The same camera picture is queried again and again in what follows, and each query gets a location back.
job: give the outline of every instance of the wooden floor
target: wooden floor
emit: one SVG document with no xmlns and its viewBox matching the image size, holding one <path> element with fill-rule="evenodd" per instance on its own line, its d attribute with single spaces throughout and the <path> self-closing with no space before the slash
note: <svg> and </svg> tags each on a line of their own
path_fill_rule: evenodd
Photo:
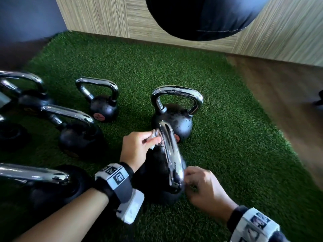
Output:
<svg viewBox="0 0 323 242">
<path fill-rule="evenodd" d="M 323 109 L 312 106 L 323 90 L 323 68 L 235 55 L 227 59 L 323 190 Z"/>
</svg>

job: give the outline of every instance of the artificial turf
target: artificial turf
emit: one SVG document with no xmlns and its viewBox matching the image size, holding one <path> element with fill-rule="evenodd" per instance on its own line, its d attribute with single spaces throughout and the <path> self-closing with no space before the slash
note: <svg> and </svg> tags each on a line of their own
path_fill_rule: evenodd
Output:
<svg viewBox="0 0 323 242">
<path fill-rule="evenodd" d="M 94 154 L 93 159 L 80 161 L 59 150 L 59 131 L 49 121 L 8 112 L 5 115 L 25 126 L 33 139 L 16 153 L 0 152 L 1 162 L 38 167 L 72 164 L 94 175 L 118 161 L 124 135 L 151 129 L 150 95 L 156 87 L 186 86 L 204 96 L 204 106 L 193 118 L 193 133 L 180 145 L 188 165 L 211 170 L 233 200 L 267 214 L 289 240 L 321 241 L 323 193 L 224 55 L 65 32 L 52 39 L 25 70 L 44 80 L 58 105 L 84 112 L 89 105 L 75 80 L 81 76 L 112 80 L 119 87 L 120 114 L 114 123 L 97 122 L 110 145 L 106 158 L 96 159 Z M 89 89 L 94 94 L 110 93 L 102 87 Z M 171 96 L 162 101 L 186 107 L 191 103 Z M 26 194 L 15 183 L 2 181 L 0 192 L 0 231 L 6 241 L 34 220 Z M 130 227 L 111 221 L 100 218 L 86 240 L 222 242 L 230 236 L 225 226 L 199 212 L 185 197 L 172 207 L 145 204 Z"/>
</svg>

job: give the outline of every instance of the kettlebell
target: kettlebell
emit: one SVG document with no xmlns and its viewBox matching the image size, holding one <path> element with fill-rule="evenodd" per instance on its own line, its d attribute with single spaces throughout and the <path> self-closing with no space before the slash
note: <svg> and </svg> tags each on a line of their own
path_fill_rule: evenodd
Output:
<svg viewBox="0 0 323 242">
<path fill-rule="evenodd" d="M 117 98 L 119 96 L 118 86 L 109 80 L 97 79 L 91 77 L 81 77 L 75 82 L 78 90 L 85 96 L 85 99 L 90 103 L 90 114 L 98 121 L 111 122 L 116 119 L 119 113 L 117 106 Z M 112 95 L 94 96 L 84 84 L 106 86 L 112 90 Z"/>
<path fill-rule="evenodd" d="M 171 125 L 162 120 L 158 122 L 157 130 L 162 142 L 148 150 L 146 161 L 134 174 L 132 182 L 149 202 L 172 205 L 184 192 L 186 162 Z"/>
<path fill-rule="evenodd" d="M 54 169 L 0 163 L 0 176 L 24 184 L 35 215 L 43 220 L 92 186 L 83 169 L 61 165 Z"/>
<path fill-rule="evenodd" d="M 190 109 L 185 109 L 178 104 L 163 105 L 160 101 L 160 96 L 166 94 L 190 98 L 194 101 L 194 105 Z M 165 120 L 172 126 L 176 141 L 179 143 L 183 142 L 192 133 L 192 117 L 203 105 L 203 96 L 198 91 L 187 87 L 166 85 L 160 86 L 153 91 L 151 102 L 155 108 L 155 114 L 151 120 L 152 128 L 156 129 L 159 122 Z"/>
<path fill-rule="evenodd" d="M 59 147 L 65 154 L 83 159 L 103 156 L 107 143 L 101 129 L 88 114 L 58 105 L 45 105 L 41 110 L 48 113 L 49 120 L 61 132 Z M 78 121 L 65 123 L 56 116 L 57 114 Z"/>
<path fill-rule="evenodd" d="M 30 140 L 26 128 L 6 120 L 0 115 L 0 149 L 15 151 L 25 146 Z"/>
<path fill-rule="evenodd" d="M 36 84 L 37 89 L 22 91 L 5 78 L 33 81 Z M 39 115 L 42 106 L 55 103 L 54 100 L 48 96 L 43 80 L 32 73 L 0 70 L 0 85 L 13 91 L 14 95 L 18 97 L 18 104 L 23 110 L 31 115 Z"/>
</svg>

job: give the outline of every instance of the chrome handle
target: chrome handle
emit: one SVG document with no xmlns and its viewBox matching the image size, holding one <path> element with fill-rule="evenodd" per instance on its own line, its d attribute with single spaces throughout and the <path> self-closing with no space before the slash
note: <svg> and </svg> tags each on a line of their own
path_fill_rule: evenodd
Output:
<svg viewBox="0 0 323 242">
<path fill-rule="evenodd" d="M 62 115 L 62 116 L 68 117 L 68 118 L 72 118 L 72 119 L 76 119 L 81 122 L 84 122 L 89 127 L 89 133 L 95 134 L 97 131 L 95 124 L 94 124 L 94 120 L 91 118 L 91 116 L 89 116 L 88 114 L 85 114 L 82 111 L 75 110 L 75 109 L 69 109 L 69 108 L 65 108 L 62 106 L 58 106 L 58 105 L 42 106 L 41 111 L 46 111 L 49 113 Z M 52 114 L 50 115 L 50 119 L 55 124 L 57 123 L 60 125 L 61 123 L 59 123 L 59 122 L 62 122 L 57 116 L 52 115 Z"/>
<path fill-rule="evenodd" d="M 98 85 L 98 86 L 105 86 L 112 90 L 111 100 L 116 101 L 119 96 L 119 89 L 118 86 L 109 80 L 105 79 L 98 79 L 98 78 L 91 78 L 91 77 L 81 77 L 75 81 L 75 85 L 78 90 L 84 94 L 85 98 L 91 102 L 94 98 L 94 95 L 90 93 L 88 89 L 83 84 L 91 84 L 91 85 Z"/>
<path fill-rule="evenodd" d="M 162 138 L 161 146 L 165 152 L 169 169 L 169 185 L 175 193 L 178 193 L 184 181 L 183 159 L 171 125 L 166 121 L 160 121 L 158 129 Z"/>
<path fill-rule="evenodd" d="M 6 163 L 0 163 L 0 176 L 21 181 L 41 181 L 56 184 L 65 184 L 70 180 L 69 174 L 62 171 Z"/>
<path fill-rule="evenodd" d="M 6 77 L 6 78 L 10 78 L 10 79 L 23 78 L 23 79 L 33 81 L 37 85 L 38 92 L 43 93 L 43 94 L 46 93 L 46 89 L 45 89 L 43 80 L 35 74 L 28 73 L 28 72 L 0 70 L 0 77 Z"/>
<path fill-rule="evenodd" d="M 17 87 L 15 84 L 13 84 L 5 79 L 0 80 L 0 85 L 2 85 L 3 87 L 5 87 L 11 91 L 14 91 L 16 96 L 19 96 L 21 94 L 21 89 L 19 89 L 19 87 Z"/>
<path fill-rule="evenodd" d="M 183 86 L 166 85 L 157 87 L 151 95 L 151 102 L 156 111 L 160 111 L 164 108 L 163 104 L 160 101 L 160 96 L 166 94 L 192 99 L 194 101 L 194 105 L 192 106 L 192 108 L 187 110 L 190 116 L 193 116 L 203 105 L 203 96 L 198 91 Z"/>
</svg>

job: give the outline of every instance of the wooden wall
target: wooden wall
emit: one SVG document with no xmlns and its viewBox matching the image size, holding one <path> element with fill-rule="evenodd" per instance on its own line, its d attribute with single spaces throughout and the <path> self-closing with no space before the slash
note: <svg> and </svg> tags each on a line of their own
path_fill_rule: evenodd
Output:
<svg viewBox="0 0 323 242">
<path fill-rule="evenodd" d="M 69 30 L 323 66 L 323 0 L 270 0 L 242 32 L 193 42 L 173 37 L 145 0 L 57 0 Z"/>
</svg>

